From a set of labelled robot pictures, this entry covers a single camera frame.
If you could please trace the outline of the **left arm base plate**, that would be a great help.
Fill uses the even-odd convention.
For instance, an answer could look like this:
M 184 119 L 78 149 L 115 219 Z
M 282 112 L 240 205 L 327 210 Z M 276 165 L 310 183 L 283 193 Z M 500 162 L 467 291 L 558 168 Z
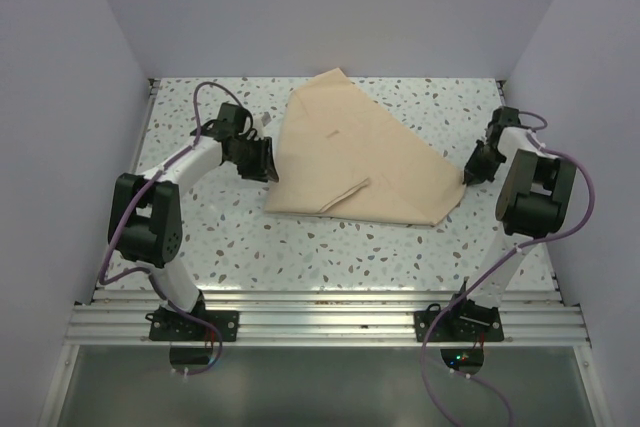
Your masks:
M 158 308 L 147 313 L 145 320 L 150 323 L 148 338 L 159 342 L 199 342 L 221 340 L 223 343 L 237 340 L 240 314 L 231 310 L 205 310 L 197 315 L 198 320 Z

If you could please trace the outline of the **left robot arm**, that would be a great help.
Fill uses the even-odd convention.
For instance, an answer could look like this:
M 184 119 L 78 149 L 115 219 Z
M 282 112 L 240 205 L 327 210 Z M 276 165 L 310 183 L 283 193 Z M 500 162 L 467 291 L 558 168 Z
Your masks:
M 246 108 L 228 102 L 220 106 L 216 118 L 197 126 L 177 152 L 141 174 L 124 173 L 115 182 L 99 282 L 106 286 L 126 275 L 107 276 L 111 256 L 117 252 L 134 264 L 134 273 L 148 276 L 162 307 L 175 312 L 173 328 L 189 340 L 205 333 L 208 316 L 197 308 L 201 291 L 179 258 L 181 199 L 225 163 L 233 164 L 244 180 L 279 180 L 272 139 L 262 134 Z

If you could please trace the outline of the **beige cloth mat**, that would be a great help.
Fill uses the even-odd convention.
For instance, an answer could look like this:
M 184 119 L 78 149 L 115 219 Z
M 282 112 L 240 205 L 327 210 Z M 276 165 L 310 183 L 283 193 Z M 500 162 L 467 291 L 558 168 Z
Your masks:
M 275 166 L 272 214 L 435 226 L 465 193 L 456 166 L 340 69 L 291 93 Z

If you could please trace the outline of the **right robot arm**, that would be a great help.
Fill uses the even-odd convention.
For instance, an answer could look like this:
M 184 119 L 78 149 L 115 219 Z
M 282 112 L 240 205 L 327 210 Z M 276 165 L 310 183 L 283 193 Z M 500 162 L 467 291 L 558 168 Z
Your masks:
M 494 181 L 501 165 L 508 172 L 496 201 L 494 240 L 479 272 L 464 281 L 464 299 L 445 316 L 447 331 L 457 339 L 498 322 L 504 292 L 533 242 L 557 233 L 565 220 L 576 167 L 535 145 L 534 129 L 520 116 L 507 106 L 494 110 L 485 138 L 476 142 L 464 167 L 467 186 Z

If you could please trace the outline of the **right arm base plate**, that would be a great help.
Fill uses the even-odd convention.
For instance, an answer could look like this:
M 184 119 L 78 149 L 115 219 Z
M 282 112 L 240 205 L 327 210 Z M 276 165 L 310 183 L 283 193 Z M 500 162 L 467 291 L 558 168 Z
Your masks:
M 439 307 L 439 304 L 432 304 L 429 309 L 413 313 L 414 332 L 419 343 L 425 338 L 428 343 L 481 343 L 505 340 L 500 316 L 497 316 L 492 324 L 484 325 L 461 317 L 454 318 L 446 313 L 428 334 L 431 324 L 440 313 Z

